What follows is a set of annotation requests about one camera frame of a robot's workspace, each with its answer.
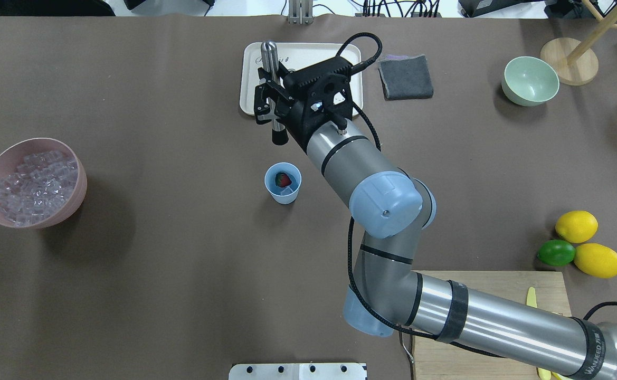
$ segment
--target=gray cloth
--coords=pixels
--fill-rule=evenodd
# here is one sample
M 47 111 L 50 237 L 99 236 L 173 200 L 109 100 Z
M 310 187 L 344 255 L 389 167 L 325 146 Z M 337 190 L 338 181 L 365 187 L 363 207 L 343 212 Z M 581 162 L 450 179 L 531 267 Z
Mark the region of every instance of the gray cloth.
M 388 100 L 428 99 L 433 97 L 431 73 L 425 55 L 411 58 L 392 58 L 379 61 L 378 72 L 383 93 Z

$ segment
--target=white tray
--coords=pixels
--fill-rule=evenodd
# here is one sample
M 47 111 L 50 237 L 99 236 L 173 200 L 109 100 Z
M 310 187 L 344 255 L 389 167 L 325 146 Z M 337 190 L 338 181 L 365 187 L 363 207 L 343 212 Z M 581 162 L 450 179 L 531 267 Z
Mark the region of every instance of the white tray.
M 277 363 L 234 365 L 229 371 L 229 380 L 255 379 L 367 380 L 367 365 L 363 363 Z
M 243 78 L 240 84 L 240 108 L 247 115 L 254 115 L 254 87 L 259 84 L 257 69 L 262 67 L 262 43 L 251 43 L 245 48 L 243 56 Z M 332 58 L 340 48 L 338 43 L 276 43 L 278 46 L 278 60 L 289 70 L 299 70 L 315 63 Z M 357 46 L 346 46 L 341 57 L 346 58 L 353 65 L 361 61 L 361 53 Z M 351 93 L 353 101 L 364 109 L 362 102 L 362 73 L 351 78 Z

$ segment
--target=black band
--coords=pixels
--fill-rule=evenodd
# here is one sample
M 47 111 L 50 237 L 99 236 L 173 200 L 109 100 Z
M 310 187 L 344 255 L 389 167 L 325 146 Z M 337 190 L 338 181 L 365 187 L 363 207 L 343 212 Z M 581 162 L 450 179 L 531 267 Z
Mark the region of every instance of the black band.
M 361 244 L 359 246 L 359 249 L 361 251 L 364 251 L 364 252 L 367 252 L 367 253 L 371 253 L 372 255 L 377 255 L 378 257 L 383 257 L 383 258 L 386 258 L 388 260 L 402 262 L 402 264 L 412 265 L 412 262 L 414 262 L 414 260 L 412 260 L 410 258 L 404 258 L 402 256 L 393 255 L 392 253 L 388 253 L 388 252 L 385 252 L 385 251 L 378 250 L 376 248 L 369 247 L 369 245 Z
M 325 168 L 327 168 L 327 162 L 329 162 L 330 159 L 332 159 L 332 156 L 334 156 L 334 154 L 337 153 L 339 149 L 342 149 L 344 145 L 348 144 L 349 142 L 353 140 L 360 140 L 360 139 L 367 139 L 367 138 L 362 135 L 351 136 L 345 140 L 342 140 L 342 142 L 339 142 L 338 144 L 334 145 L 332 150 L 329 151 L 327 156 L 325 156 L 325 159 L 323 159 L 322 161 L 322 168 L 320 168 L 320 172 L 322 173 L 322 176 L 325 176 Z
M 409 314 L 407 323 L 405 326 L 409 326 L 414 323 L 416 318 L 416 312 L 419 310 L 419 304 L 421 303 L 421 293 L 423 293 L 423 276 L 420 273 L 416 274 L 416 298 L 414 298 L 414 305 L 412 306 L 412 313 Z
M 451 305 L 444 327 L 435 340 L 451 343 L 460 337 L 468 317 L 468 288 L 461 283 L 449 280 L 451 285 Z
M 581 325 L 585 333 L 586 354 L 581 368 L 568 377 L 575 380 L 590 380 L 597 376 L 597 373 L 602 369 L 606 356 L 606 341 L 603 338 L 602 330 L 597 325 L 575 317 L 571 317 L 571 319 Z

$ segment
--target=lemon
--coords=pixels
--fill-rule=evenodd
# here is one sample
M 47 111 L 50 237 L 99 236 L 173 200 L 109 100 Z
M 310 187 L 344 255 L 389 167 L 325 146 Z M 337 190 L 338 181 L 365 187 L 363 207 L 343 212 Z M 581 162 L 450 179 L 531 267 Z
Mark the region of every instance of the lemon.
M 599 228 L 597 219 L 587 211 L 569 211 L 559 217 L 555 231 L 569 243 L 583 243 L 590 240 Z
M 576 247 L 573 263 L 594 277 L 609 279 L 617 275 L 617 253 L 601 244 L 587 243 Z

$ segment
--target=yellow knife handle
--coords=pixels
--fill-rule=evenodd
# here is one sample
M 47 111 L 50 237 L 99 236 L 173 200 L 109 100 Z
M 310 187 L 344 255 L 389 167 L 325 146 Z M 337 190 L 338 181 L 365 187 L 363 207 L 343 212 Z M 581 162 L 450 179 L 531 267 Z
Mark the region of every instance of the yellow knife handle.
M 538 370 L 538 377 L 540 377 L 540 380 L 550 380 L 552 378 L 552 372 L 542 368 L 536 369 Z
M 556 378 L 559 378 L 559 380 L 571 380 L 570 378 L 566 377 L 566 376 L 562 376 L 559 373 L 554 373 L 552 372 L 552 375 L 555 375 Z
M 526 292 L 526 305 L 533 308 L 538 307 L 538 303 L 536 302 L 536 289 L 534 287 L 528 288 L 528 292 Z

